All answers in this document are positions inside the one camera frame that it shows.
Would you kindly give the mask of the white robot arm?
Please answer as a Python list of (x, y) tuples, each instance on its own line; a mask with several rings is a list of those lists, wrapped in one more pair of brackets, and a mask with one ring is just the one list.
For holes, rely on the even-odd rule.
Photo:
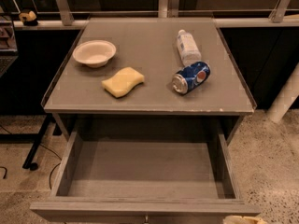
[(299, 73), (293, 71), (267, 111), (245, 118), (229, 145), (247, 204), (269, 224), (299, 224)]

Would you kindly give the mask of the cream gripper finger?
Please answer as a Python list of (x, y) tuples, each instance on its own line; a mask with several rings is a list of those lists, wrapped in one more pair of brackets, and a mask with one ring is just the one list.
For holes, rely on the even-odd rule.
[(223, 224), (267, 224), (260, 217), (242, 217), (242, 216), (227, 216), (224, 218)]

